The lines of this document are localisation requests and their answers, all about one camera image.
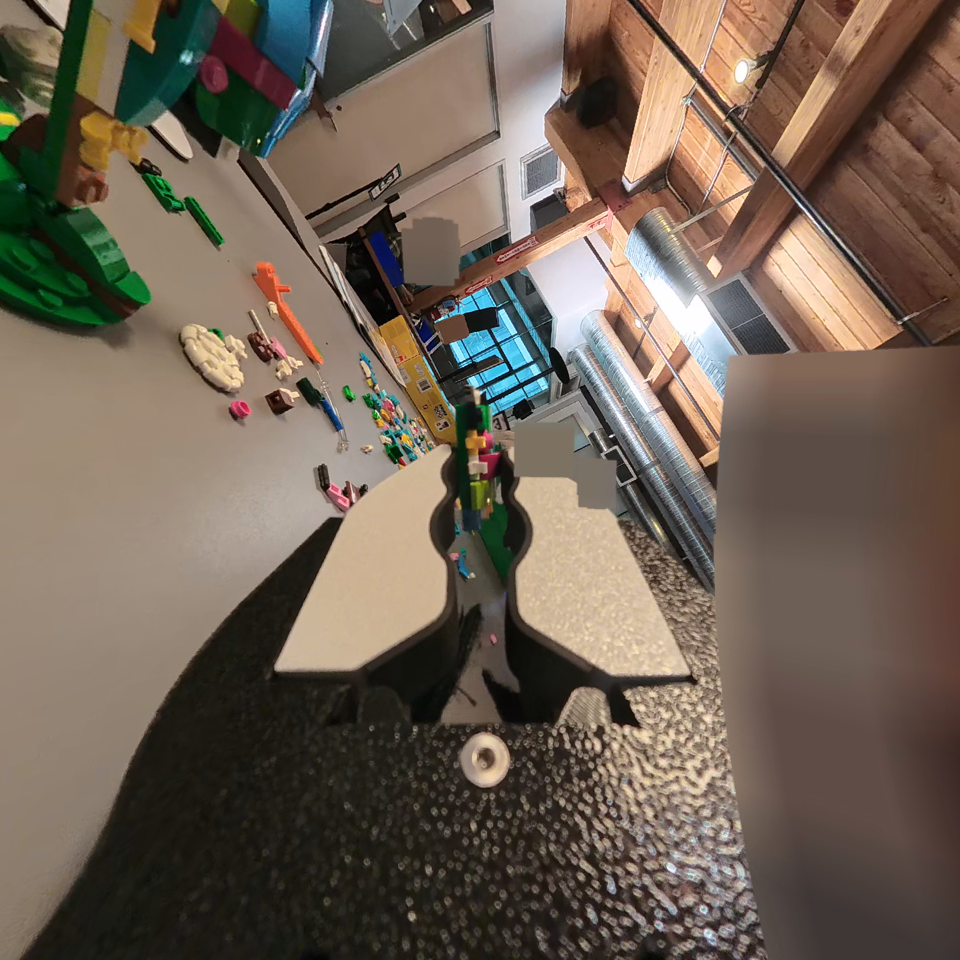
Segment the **white rounded board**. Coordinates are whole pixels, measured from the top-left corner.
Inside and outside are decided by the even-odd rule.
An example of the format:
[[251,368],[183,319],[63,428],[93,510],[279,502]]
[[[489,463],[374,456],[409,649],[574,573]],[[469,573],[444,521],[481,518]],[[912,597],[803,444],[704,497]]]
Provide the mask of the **white rounded board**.
[[150,125],[153,135],[180,161],[190,162],[194,151],[184,125],[173,113],[164,112]]

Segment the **wall vent grille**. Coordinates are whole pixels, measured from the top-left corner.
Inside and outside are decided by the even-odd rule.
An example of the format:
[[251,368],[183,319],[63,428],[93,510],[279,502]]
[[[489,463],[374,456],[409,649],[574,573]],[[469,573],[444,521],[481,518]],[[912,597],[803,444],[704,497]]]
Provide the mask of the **wall vent grille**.
[[522,200],[528,200],[541,191],[557,186],[562,179],[562,162],[549,145],[532,150],[519,160],[519,185]]

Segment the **white round lego plate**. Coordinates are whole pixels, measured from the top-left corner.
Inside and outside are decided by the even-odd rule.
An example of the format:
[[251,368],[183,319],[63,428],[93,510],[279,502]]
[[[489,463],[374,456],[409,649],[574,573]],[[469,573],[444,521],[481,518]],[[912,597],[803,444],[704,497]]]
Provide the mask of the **white round lego plate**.
[[178,340],[189,363],[207,384],[227,394],[239,393],[245,382],[243,358],[229,353],[224,342],[195,323],[183,326]]

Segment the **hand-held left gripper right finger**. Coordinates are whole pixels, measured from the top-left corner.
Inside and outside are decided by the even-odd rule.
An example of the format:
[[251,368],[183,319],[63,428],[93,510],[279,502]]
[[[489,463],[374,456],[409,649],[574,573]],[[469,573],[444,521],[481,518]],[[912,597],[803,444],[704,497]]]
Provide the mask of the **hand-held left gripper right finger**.
[[626,693],[689,683],[692,670],[607,508],[579,504],[566,476],[522,476],[501,462],[507,512],[504,650],[525,722],[560,719],[577,690],[636,725]]

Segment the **pile of small lego pieces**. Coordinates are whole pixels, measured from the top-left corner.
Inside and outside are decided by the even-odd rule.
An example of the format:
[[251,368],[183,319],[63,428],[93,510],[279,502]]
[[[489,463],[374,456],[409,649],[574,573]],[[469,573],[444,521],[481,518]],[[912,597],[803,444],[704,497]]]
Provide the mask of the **pile of small lego pieces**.
[[406,401],[379,386],[370,358],[362,351],[359,366],[366,382],[362,400],[379,430],[380,443],[390,462],[404,468],[434,450],[436,443],[426,425],[408,411]]

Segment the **blue panel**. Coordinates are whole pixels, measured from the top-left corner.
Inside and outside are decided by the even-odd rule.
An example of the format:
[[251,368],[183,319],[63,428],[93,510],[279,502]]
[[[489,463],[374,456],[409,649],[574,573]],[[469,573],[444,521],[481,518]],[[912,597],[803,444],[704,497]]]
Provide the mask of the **blue panel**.
[[368,242],[390,286],[402,286],[405,283],[402,260],[394,252],[387,235],[381,230],[372,232]]

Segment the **wooden beam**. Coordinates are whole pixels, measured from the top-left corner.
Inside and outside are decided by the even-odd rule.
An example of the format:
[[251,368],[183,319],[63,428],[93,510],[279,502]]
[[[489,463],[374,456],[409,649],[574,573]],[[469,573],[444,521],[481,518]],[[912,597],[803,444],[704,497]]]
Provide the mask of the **wooden beam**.
[[410,308],[415,314],[421,314],[443,301],[462,299],[465,297],[463,295],[465,288],[470,284],[488,275],[492,275],[494,280],[492,283],[499,282],[575,241],[586,238],[598,230],[608,228],[613,221],[613,217],[613,210],[603,198],[594,198],[576,210],[569,212],[557,222],[533,233],[539,239],[537,247],[527,250],[525,254],[502,264],[495,263],[496,253],[493,253],[462,270],[451,286],[434,285],[417,293],[410,304]]

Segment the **metal duct vent grille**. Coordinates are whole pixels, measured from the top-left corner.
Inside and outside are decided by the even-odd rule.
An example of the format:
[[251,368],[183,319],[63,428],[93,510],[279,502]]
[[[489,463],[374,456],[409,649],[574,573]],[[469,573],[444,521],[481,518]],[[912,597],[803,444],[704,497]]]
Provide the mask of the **metal duct vent grille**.
[[796,343],[768,311],[743,271],[709,286],[704,298],[715,322],[738,354],[797,353]]

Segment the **large exterior window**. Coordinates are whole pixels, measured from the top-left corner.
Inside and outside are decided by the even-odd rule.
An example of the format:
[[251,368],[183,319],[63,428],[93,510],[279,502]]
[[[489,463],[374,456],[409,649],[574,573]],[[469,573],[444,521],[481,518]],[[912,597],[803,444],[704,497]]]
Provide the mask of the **large exterior window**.
[[485,359],[496,364],[468,378],[484,393],[494,414],[510,414],[522,402],[538,407],[549,400],[555,318],[527,271],[521,270],[465,297],[454,312],[468,315],[484,308],[497,313],[497,325],[454,342],[447,354],[457,368]]

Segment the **green and black lego piece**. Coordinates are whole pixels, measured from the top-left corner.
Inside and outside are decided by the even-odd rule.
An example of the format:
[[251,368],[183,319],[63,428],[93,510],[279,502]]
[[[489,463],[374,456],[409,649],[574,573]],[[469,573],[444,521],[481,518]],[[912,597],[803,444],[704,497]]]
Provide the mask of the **green and black lego piece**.
[[134,169],[163,210],[172,213],[186,211],[185,201],[175,193],[171,183],[163,176],[162,169],[157,164],[143,157],[134,165]]

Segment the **green baseplate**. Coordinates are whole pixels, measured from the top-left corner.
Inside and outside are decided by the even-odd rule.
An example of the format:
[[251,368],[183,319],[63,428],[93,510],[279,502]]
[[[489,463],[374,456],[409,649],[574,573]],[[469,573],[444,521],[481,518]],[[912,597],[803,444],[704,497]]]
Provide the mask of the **green baseplate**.
[[507,528],[507,512],[495,510],[488,519],[484,520],[480,531],[481,540],[503,585],[507,584],[515,560],[515,552],[505,540]]

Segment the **large green lego model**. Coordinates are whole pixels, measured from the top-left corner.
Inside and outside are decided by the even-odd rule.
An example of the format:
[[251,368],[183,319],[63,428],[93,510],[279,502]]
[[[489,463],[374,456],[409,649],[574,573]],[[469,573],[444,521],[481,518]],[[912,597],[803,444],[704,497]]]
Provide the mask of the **large green lego model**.
[[194,133],[265,158],[311,105],[333,2],[66,3],[49,30],[2,28],[2,304],[104,327],[151,301],[94,207],[118,156],[177,106]]

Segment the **black ceiling speaker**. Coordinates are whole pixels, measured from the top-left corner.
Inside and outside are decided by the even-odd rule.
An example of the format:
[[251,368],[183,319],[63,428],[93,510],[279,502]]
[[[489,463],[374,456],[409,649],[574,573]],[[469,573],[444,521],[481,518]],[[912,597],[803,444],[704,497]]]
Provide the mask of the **black ceiling speaker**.
[[602,76],[578,91],[575,108],[577,121],[585,130],[600,128],[617,116],[618,81]]

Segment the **dark wooden furniture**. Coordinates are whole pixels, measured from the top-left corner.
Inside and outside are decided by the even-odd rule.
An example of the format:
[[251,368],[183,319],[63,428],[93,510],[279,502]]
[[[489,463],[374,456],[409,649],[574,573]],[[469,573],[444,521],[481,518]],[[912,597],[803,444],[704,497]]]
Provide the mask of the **dark wooden furniture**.
[[390,286],[369,242],[370,234],[377,231],[387,235],[403,268],[402,234],[390,205],[385,205],[346,238],[345,276],[380,327],[401,316],[412,304],[414,294],[406,281],[402,286]]

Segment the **silver spiral air duct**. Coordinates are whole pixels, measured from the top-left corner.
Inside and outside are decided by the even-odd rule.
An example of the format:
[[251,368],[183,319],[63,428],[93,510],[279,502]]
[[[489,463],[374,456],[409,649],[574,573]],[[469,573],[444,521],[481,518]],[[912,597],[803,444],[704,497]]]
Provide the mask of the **silver spiral air duct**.
[[736,353],[706,302],[714,277],[666,208],[644,214],[631,229],[626,257],[661,313],[719,394]]
[[604,312],[595,310],[588,313],[581,321],[581,333],[585,345],[609,382],[611,392],[629,413],[707,543],[713,546],[716,491],[701,462],[618,340]]
[[587,345],[575,346],[569,359],[581,377],[583,390],[593,398],[625,459],[630,462],[646,498],[657,510],[703,586],[713,594],[713,546],[709,544],[700,519],[683,498],[679,483],[668,473],[667,454],[660,451],[663,444],[654,444],[646,438],[641,424],[621,401]]

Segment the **interior glass window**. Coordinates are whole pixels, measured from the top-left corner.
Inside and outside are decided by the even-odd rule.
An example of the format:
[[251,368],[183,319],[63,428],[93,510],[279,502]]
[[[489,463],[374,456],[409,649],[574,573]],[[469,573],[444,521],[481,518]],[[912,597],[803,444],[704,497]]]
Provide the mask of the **interior glass window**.
[[335,1],[317,82],[334,101],[494,9],[491,1]]

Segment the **green lego plate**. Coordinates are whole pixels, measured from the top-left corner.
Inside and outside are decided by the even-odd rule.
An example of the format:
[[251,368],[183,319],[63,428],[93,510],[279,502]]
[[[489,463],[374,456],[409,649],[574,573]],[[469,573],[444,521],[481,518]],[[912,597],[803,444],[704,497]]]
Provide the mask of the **green lego plate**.
[[212,222],[210,216],[206,210],[204,210],[198,199],[193,196],[186,196],[183,198],[183,204],[185,210],[203,232],[204,236],[216,249],[221,249],[225,243],[225,238]]

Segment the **orange lego brick separator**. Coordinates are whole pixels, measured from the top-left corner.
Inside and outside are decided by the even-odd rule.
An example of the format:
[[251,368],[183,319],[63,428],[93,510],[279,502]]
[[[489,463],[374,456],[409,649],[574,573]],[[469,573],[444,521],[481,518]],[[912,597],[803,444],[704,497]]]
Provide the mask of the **orange lego brick separator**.
[[313,364],[318,366],[323,365],[323,355],[319,352],[315,343],[309,337],[291,307],[284,299],[284,295],[291,292],[291,288],[281,282],[274,265],[266,261],[257,262],[256,270],[252,277],[267,302],[274,304],[276,307],[283,326],[294,338],[294,341],[301,348],[301,351]]

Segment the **yellow lego box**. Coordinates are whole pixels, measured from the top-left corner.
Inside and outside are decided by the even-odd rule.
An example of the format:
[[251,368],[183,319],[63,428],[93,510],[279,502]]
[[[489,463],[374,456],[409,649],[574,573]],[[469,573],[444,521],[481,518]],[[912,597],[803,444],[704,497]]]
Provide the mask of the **yellow lego box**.
[[406,394],[416,415],[433,437],[448,445],[456,444],[456,419],[441,391],[426,355],[418,346],[407,320],[397,316],[379,326],[394,362],[398,366]]

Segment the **black ceiling pipe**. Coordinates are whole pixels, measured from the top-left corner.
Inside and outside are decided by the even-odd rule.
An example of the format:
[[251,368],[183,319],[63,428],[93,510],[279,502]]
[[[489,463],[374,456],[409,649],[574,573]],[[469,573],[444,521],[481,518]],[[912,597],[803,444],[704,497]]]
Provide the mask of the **black ceiling pipe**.
[[763,68],[763,77],[768,77],[774,69],[779,56],[784,50],[789,34],[791,33],[805,4],[806,1],[795,1],[793,3],[793,6],[791,7],[790,12],[780,30],[780,33],[774,42],[774,45],[759,58],[759,66]]
[[906,315],[903,307],[872,272],[871,268],[861,260],[858,254],[842,238],[836,228],[824,217],[805,194],[804,190],[786,171],[782,164],[777,162],[774,155],[762,144],[748,126],[738,118],[735,107],[726,102],[717,89],[710,83],[706,75],[696,68],[692,60],[682,50],[679,43],[669,34],[665,27],[654,17],[651,11],[642,2],[630,2],[644,24],[651,29],[657,41],[662,43],[673,61],[691,79],[695,89],[702,92],[703,97],[710,103],[714,113],[722,118],[722,123],[732,133],[734,138],[744,142],[748,149],[759,159],[764,171],[768,172],[773,181],[788,198],[789,204],[799,210],[810,222],[815,231],[833,246],[834,251],[846,262],[846,265],[865,284],[870,293],[891,314],[894,323],[917,344],[923,347],[933,347],[934,342],[914,321],[913,315]]

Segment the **white instruction booklet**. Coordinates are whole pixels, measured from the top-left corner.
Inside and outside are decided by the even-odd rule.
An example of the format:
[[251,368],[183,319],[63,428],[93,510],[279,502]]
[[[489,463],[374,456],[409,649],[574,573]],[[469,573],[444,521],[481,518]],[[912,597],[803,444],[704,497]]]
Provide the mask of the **white instruction booklet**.
[[374,347],[375,334],[379,332],[378,325],[324,244],[318,244],[318,269],[326,277],[360,336],[369,346]]

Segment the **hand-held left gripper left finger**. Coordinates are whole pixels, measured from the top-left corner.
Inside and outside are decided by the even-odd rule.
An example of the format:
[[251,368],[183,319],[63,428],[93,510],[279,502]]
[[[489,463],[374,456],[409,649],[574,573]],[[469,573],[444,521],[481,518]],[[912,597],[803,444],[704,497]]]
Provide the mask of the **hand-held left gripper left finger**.
[[388,689],[415,721],[440,719],[462,667],[455,456],[438,447],[350,507],[273,673]]

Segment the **small multicolour lego assembly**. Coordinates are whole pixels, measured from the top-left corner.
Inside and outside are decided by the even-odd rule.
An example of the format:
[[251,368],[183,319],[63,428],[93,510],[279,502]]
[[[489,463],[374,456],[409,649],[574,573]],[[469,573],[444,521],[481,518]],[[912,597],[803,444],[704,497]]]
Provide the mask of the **small multicolour lego assembly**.
[[500,488],[501,450],[486,396],[469,388],[455,408],[457,499],[462,529],[478,534],[494,512]]

